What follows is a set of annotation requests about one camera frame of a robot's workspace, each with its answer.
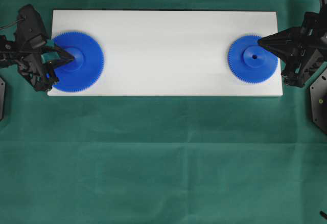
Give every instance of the table surface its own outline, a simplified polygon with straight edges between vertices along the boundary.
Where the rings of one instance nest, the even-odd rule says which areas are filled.
[[[0,25],[27,3],[48,32],[55,8],[277,11],[279,30],[319,11],[318,0],[1,0]],[[48,97],[15,67],[0,75],[1,223],[325,223],[314,77],[280,98],[142,98]]]
[[[280,61],[256,84],[238,79],[227,61],[241,36],[277,33],[276,12],[54,10],[52,37],[69,31],[96,39],[104,68],[89,88],[49,96],[283,95]]]

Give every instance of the black wire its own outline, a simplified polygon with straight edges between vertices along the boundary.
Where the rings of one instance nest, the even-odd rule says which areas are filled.
[[[9,24],[9,25],[1,26],[1,27],[0,27],[0,30],[3,30],[3,29],[5,29],[5,28],[11,27],[11,26],[14,26],[15,24],[17,24],[18,22],[20,22],[20,21],[22,21],[22,20],[24,20],[24,18],[20,18],[20,19],[16,20],[15,22],[13,22],[13,23],[11,23],[11,24]]]

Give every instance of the large blue gear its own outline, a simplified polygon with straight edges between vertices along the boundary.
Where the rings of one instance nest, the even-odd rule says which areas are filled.
[[[260,38],[254,35],[243,36],[237,39],[229,49],[229,67],[242,81],[260,83],[276,71],[278,58],[258,46]]]
[[[75,58],[55,69],[59,82],[54,87],[64,92],[79,92],[93,85],[104,67],[100,45],[81,32],[62,33],[54,38],[54,42]]]

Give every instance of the white board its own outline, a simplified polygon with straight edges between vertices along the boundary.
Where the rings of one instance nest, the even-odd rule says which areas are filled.
[[[277,32],[276,12],[54,10],[52,37],[81,31],[105,54],[90,88],[49,96],[281,96],[281,65],[259,84],[228,67],[230,45],[246,34]]]

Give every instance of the green fabric background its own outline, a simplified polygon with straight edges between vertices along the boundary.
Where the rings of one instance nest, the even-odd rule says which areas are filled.
[[[318,0],[0,0],[0,25],[27,3],[48,32],[54,8],[277,11],[279,30],[319,10]],[[0,223],[325,223],[327,137],[307,88],[49,98],[15,67],[0,75]]]

